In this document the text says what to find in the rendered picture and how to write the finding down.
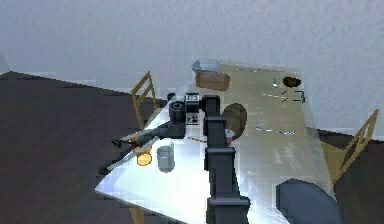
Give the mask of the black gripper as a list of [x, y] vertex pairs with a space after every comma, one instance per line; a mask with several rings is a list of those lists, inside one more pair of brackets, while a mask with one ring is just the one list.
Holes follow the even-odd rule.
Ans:
[[168, 115], [169, 120], [155, 128], [112, 139], [111, 143], [117, 148], [123, 148], [123, 151], [117, 159], [101, 166], [99, 173], [108, 175], [115, 168], [149, 150], [159, 139], [183, 139], [186, 133], [184, 103], [181, 101], [172, 102], [168, 107]]

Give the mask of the orange cup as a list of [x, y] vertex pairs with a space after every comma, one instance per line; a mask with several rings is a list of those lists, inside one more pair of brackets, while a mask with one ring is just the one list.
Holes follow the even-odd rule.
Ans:
[[136, 156], [136, 163], [139, 166], [147, 166], [152, 162], [151, 147], [146, 148], [143, 152], [139, 152]]

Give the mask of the grey metal mug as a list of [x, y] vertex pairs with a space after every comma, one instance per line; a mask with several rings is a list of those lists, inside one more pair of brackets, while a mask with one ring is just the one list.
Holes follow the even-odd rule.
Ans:
[[175, 167], [174, 143], [161, 146], [157, 149], [158, 168], [163, 173], [171, 172]]

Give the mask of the wooden slatted chair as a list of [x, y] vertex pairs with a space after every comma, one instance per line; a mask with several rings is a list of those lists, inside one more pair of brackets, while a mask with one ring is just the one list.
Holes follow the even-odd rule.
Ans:
[[321, 141], [332, 185], [341, 178], [372, 140], [379, 110], [376, 109], [344, 149]]
[[152, 96], [153, 109], [157, 110], [158, 106], [156, 101], [156, 94], [150, 71], [148, 71], [131, 90], [132, 102], [135, 109], [136, 118], [141, 129], [144, 128], [144, 123], [140, 113], [140, 105], [148, 94], [151, 94]]

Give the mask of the brown rectangular bread loaf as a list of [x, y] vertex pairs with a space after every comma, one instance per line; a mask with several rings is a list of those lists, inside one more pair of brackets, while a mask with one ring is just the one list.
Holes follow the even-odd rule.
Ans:
[[196, 74], [196, 86], [211, 90], [226, 91], [229, 88], [230, 76], [218, 72], [202, 71]]

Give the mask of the brown oval bread loaf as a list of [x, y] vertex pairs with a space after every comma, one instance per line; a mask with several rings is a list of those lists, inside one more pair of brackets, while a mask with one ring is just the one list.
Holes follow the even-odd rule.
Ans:
[[227, 106], [222, 115], [226, 118], [226, 129], [234, 132], [233, 140], [237, 140], [244, 132], [247, 123], [247, 111], [239, 103]]

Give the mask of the clear glass bowl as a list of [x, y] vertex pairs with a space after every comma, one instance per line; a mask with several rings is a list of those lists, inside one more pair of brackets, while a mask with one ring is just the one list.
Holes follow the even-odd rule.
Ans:
[[217, 60], [198, 59], [192, 64], [191, 68], [193, 70], [215, 72], [219, 66], [220, 66], [220, 62]]

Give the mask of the shiny pale dining table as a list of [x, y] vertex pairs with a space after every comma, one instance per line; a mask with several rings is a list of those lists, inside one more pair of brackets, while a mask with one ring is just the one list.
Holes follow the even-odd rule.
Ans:
[[[283, 84], [284, 77], [302, 75], [289, 68], [219, 62], [215, 72], [230, 76], [229, 88], [219, 94], [222, 106], [239, 103], [247, 111], [245, 130], [233, 144], [240, 192], [251, 201], [250, 224], [288, 224], [275, 206], [278, 184], [298, 178], [327, 193], [333, 191], [309, 103], [262, 96], [304, 91], [303, 86]], [[253, 73], [237, 68], [261, 70]], [[273, 79], [277, 88], [272, 87]], [[286, 136], [255, 127], [295, 134]], [[108, 174], [96, 192], [182, 224], [205, 224], [208, 173], [203, 168], [204, 143], [188, 137], [205, 140], [201, 126], [188, 128], [186, 137], [175, 143], [175, 168], [170, 173], [161, 172], [155, 162], [139, 166], [131, 159]]]

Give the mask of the long silver fork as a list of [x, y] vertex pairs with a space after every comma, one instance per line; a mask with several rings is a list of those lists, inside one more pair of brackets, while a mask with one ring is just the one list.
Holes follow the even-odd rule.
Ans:
[[262, 127], [255, 127], [255, 130], [258, 131], [264, 131], [264, 132], [276, 132], [282, 135], [290, 136], [294, 135], [295, 131], [281, 131], [281, 130], [274, 130], [274, 129], [268, 129], [268, 128], [262, 128]]

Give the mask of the silver table knife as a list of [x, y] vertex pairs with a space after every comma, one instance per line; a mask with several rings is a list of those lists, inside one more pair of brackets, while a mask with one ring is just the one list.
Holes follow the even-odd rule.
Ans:
[[263, 93], [262, 96], [271, 97], [271, 98], [278, 98], [278, 99], [282, 99], [282, 100], [287, 100], [287, 99], [289, 99], [288, 97], [285, 97], [285, 96], [272, 95], [272, 94], [265, 94], [265, 93]]

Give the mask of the dark brown bowl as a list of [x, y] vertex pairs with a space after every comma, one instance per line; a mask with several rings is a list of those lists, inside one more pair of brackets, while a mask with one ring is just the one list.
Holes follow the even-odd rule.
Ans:
[[283, 78], [283, 84], [286, 87], [294, 88], [294, 87], [298, 87], [301, 85], [301, 80], [298, 78], [294, 78], [294, 77], [284, 77]]

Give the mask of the black angular utensil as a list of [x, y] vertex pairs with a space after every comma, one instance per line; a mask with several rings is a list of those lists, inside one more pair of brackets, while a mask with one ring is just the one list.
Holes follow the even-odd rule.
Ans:
[[304, 104], [306, 102], [305, 92], [302, 90], [286, 90], [281, 94], [283, 102], [299, 102]]

